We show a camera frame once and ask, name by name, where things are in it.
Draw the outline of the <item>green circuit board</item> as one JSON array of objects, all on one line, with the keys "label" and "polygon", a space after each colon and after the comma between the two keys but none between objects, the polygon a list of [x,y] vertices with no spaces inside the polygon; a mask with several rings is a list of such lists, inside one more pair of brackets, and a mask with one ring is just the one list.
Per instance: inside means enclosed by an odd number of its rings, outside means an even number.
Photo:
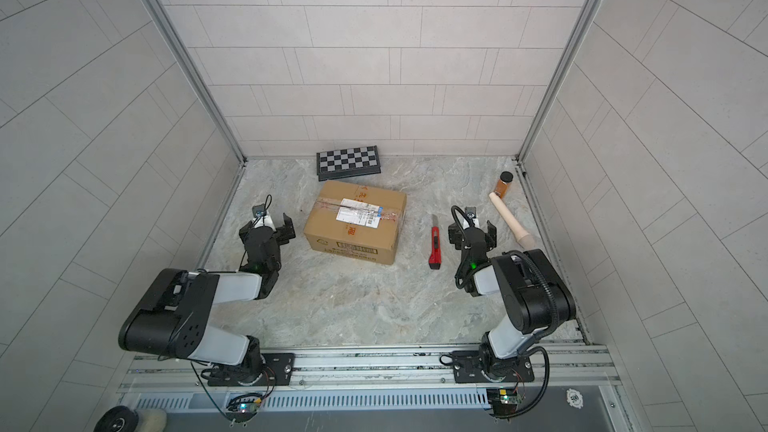
[{"label": "green circuit board", "polygon": [[256,414],[264,400],[261,393],[248,393],[233,397],[227,404],[227,411],[237,414]]},{"label": "green circuit board", "polygon": [[486,395],[492,416],[508,418],[517,412],[521,396],[516,389],[489,388],[486,390]]}]

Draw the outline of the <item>white round sticker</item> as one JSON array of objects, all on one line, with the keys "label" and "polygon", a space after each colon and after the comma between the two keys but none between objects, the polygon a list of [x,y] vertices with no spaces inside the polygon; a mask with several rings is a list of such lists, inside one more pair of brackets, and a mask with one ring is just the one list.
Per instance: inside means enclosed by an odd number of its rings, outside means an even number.
[{"label": "white round sticker", "polygon": [[566,401],[572,408],[581,410],[584,407],[584,397],[579,390],[569,388],[566,391]]}]

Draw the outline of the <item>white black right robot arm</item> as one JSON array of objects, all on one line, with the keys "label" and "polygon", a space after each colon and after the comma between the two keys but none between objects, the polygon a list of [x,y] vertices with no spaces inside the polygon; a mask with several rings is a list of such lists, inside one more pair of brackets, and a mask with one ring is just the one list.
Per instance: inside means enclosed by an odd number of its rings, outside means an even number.
[{"label": "white black right robot arm", "polygon": [[532,382],[531,356],[543,338],[575,318],[571,292],[540,249],[508,251],[490,258],[496,228],[464,221],[448,227],[449,242],[461,252],[454,275],[457,288],[474,297],[499,294],[500,323],[486,332],[477,351],[448,355],[455,381],[462,383]]}]

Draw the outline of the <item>brown spice jar black lid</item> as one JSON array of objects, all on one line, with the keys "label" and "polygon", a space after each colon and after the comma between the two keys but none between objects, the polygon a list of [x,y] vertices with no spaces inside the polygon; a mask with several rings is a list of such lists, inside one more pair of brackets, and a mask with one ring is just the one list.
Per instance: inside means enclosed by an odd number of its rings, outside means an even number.
[{"label": "brown spice jar black lid", "polygon": [[510,171],[501,172],[496,182],[496,185],[494,187],[493,193],[499,198],[503,199],[513,180],[514,180],[514,175],[512,172]]}]

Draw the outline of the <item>red utility knife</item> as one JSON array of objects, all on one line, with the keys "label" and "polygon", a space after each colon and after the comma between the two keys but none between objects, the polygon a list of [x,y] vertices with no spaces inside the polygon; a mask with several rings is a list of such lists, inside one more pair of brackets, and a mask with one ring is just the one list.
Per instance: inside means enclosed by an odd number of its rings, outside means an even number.
[{"label": "red utility knife", "polygon": [[431,227],[431,236],[430,236],[430,255],[428,259],[428,264],[432,270],[439,270],[442,265],[439,219],[436,214],[432,214],[431,217],[432,217],[432,227]]}]

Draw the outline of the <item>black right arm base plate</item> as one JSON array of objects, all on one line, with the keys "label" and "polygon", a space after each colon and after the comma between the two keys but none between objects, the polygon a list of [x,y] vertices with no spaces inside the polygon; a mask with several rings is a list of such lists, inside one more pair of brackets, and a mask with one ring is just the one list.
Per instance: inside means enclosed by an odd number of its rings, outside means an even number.
[{"label": "black right arm base plate", "polygon": [[535,380],[528,358],[498,359],[485,349],[449,352],[443,354],[439,361],[452,370],[454,380],[458,384],[528,383]]}]

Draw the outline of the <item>wooden rolling pin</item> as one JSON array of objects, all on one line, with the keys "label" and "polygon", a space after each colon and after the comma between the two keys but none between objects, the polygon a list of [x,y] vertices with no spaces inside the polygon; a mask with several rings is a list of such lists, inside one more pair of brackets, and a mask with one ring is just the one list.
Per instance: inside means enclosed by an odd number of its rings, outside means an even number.
[{"label": "wooden rolling pin", "polygon": [[533,235],[521,225],[521,223],[512,214],[510,209],[505,205],[503,200],[494,192],[491,192],[488,197],[503,221],[511,230],[516,242],[522,247],[522,249],[536,249],[537,244]]}]

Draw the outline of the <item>left green circuit board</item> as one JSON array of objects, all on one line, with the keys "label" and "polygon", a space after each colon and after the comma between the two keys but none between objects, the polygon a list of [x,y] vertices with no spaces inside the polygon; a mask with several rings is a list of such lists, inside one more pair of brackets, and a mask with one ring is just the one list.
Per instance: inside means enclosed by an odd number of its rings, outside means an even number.
[{"label": "left green circuit board", "polygon": [[237,414],[256,414],[264,400],[261,393],[248,393],[233,397],[227,404],[227,411]]}]

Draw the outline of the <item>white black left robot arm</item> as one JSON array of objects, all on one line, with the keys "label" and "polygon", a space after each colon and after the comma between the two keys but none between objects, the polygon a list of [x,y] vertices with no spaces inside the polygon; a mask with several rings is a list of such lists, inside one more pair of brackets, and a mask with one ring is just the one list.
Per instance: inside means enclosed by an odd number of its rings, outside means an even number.
[{"label": "white black left robot arm", "polygon": [[265,299],[282,267],[280,247],[296,237],[292,219],[276,226],[266,210],[239,230],[246,262],[237,271],[166,268],[123,323],[118,345],[131,352],[207,363],[210,386],[275,381],[257,338],[209,323],[215,305]]}]

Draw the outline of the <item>right green circuit board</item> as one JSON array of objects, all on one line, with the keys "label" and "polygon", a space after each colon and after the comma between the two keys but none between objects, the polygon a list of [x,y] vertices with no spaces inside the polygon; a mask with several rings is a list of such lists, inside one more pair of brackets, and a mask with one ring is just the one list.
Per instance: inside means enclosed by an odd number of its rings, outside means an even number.
[{"label": "right green circuit board", "polygon": [[489,388],[486,390],[486,395],[492,416],[508,418],[517,412],[521,396],[516,389]]}]

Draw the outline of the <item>brown cardboard express box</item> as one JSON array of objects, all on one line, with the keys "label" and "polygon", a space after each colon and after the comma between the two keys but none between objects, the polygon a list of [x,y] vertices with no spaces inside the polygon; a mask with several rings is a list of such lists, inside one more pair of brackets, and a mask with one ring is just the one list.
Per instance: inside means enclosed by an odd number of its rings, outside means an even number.
[{"label": "brown cardboard express box", "polygon": [[407,195],[341,181],[327,181],[304,227],[319,252],[381,265],[395,262]]}]

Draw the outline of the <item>aluminium mounting rail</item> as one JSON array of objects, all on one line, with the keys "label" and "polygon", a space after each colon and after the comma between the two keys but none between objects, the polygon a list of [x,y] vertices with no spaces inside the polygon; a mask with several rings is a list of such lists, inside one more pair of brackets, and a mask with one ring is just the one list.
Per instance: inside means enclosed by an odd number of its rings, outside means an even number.
[{"label": "aluminium mounting rail", "polygon": [[527,392],[543,378],[552,386],[618,385],[619,372],[605,346],[546,342],[548,355],[524,360],[505,379],[481,370],[474,344],[317,347],[263,350],[280,392],[510,387]]}]

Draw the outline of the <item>black white chessboard case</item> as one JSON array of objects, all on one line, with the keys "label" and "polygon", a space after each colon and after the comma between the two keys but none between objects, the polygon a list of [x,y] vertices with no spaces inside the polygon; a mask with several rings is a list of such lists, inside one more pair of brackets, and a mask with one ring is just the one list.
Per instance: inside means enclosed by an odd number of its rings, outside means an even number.
[{"label": "black white chessboard case", "polygon": [[318,152],[316,166],[320,182],[381,173],[375,145]]}]

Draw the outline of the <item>black wheel roller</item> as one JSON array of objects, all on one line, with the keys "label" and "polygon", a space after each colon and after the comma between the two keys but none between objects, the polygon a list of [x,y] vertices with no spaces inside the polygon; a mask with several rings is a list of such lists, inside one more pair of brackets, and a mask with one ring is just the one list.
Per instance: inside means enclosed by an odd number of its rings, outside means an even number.
[{"label": "black wheel roller", "polygon": [[115,406],[106,411],[93,428],[94,432],[135,432],[139,414],[126,406]]}]

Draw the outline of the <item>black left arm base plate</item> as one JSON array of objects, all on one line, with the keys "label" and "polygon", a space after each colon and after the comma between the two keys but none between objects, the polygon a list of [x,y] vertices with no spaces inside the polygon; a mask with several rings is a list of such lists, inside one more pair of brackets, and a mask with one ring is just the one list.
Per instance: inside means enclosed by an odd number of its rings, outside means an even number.
[{"label": "black left arm base plate", "polygon": [[295,359],[293,353],[262,353],[258,359],[247,357],[239,366],[214,365],[200,377],[210,387],[287,386]]}]

